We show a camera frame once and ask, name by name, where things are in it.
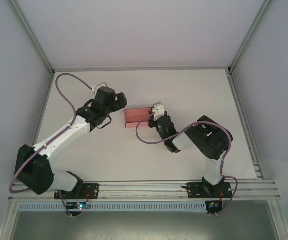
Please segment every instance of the floor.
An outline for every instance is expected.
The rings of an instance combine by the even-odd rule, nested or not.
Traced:
[[[142,70],[73,72],[90,86],[106,82],[127,98],[126,108],[151,107],[162,102],[179,131],[206,115],[233,135],[224,174],[255,179],[252,159],[228,84],[225,70]],[[72,77],[59,79],[59,88],[78,108],[94,97]],[[69,121],[72,110],[53,83],[38,136],[42,141]],[[85,181],[197,180],[203,177],[205,157],[195,146],[170,153],[163,144],[139,142],[134,128],[125,129],[122,111],[111,114],[112,123],[76,140],[52,166],[71,171]],[[149,142],[160,140],[157,132],[140,128]]]

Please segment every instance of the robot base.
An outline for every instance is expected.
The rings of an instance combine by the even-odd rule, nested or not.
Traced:
[[[64,200],[96,200],[98,198],[99,184],[83,183],[81,193],[76,197],[74,191],[61,191]],[[54,199],[60,200],[59,192],[55,191]]]
[[[220,182],[214,186],[211,192],[205,191],[204,182],[188,182],[186,186],[182,188],[187,190],[187,195],[189,199],[220,199],[221,193],[222,198],[229,199],[232,197],[232,190],[229,182]]]

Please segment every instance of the pink box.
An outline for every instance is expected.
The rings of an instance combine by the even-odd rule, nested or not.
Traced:
[[[140,128],[147,127],[148,126],[148,116],[150,107],[143,107],[143,108],[132,108],[132,109],[125,109],[124,115],[125,115],[125,128],[135,128],[137,123],[143,119],[144,117],[147,117],[146,120],[142,121],[142,123],[139,125]]]

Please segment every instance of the ventilation grille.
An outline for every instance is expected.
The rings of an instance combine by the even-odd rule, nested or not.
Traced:
[[[91,202],[84,212],[201,212],[205,213],[204,201],[187,202]],[[23,202],[20,212],[61,212],[60,202]]]

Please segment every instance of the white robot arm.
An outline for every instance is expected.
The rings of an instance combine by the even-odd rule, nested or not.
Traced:
[[[155,103],[151,112],[154,114],[150,117],[148,126],[156,128],[162,140],[165,140],[164,145],[171,153],[179,153],[186,147],[195,145],[205,155],[203,188],[211,195],[224,181],[221,174],[222,156],[229,145],[228,135],[231,141],[232,135],[206,116],[202,116],[197,121],[201,124],[187,127],[179,133],[162,103]]]
[[[32,147],[23,145],[18,150],[15,176],[36,194],[47,190],[74,192],[82,190],[83,181],[67,171],[53,174],[51,166],[58,155],[72,142],[93,129],[102,129],[111,123],[110,113],[123,109],[127,100],[123,93],[115,94],[105,83],[92,87],[96,95],[77,109],[70,121],[44,141]],[[108,118],[109,122],[100,127]]]

